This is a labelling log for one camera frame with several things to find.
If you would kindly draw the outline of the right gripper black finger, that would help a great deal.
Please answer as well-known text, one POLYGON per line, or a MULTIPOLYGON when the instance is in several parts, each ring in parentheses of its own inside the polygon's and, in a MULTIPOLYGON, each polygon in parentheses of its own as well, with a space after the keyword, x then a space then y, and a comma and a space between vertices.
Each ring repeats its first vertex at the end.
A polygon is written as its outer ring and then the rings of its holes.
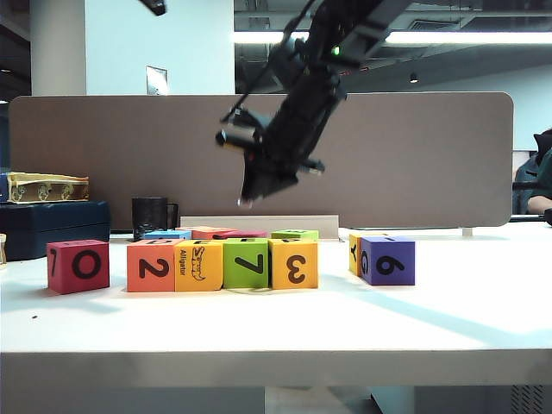
POLYGON ((249 203, 251 205, 260 202, 262 199, 272 196, 298 183, 295 174, 278 176, 268 173, 256 173, 251 178, 249 203))
POLYGON ((245 166, 241 195, 237 200, 240 208, 251 208, 255 202, 275 192, 276 173, 268 168, 245 166))

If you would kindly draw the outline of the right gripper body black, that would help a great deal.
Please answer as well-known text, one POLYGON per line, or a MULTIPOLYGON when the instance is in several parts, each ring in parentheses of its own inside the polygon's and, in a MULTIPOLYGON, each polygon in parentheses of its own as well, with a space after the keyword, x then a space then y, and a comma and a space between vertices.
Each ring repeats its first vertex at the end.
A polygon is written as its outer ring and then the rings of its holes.
POLYGON ((321 133, 320 129, 276 132, 256 129, 248 150, 248 167, 258 174, 275 176, 294 176, 298 172, 321 174, 324 164, 311 158, 321 133))

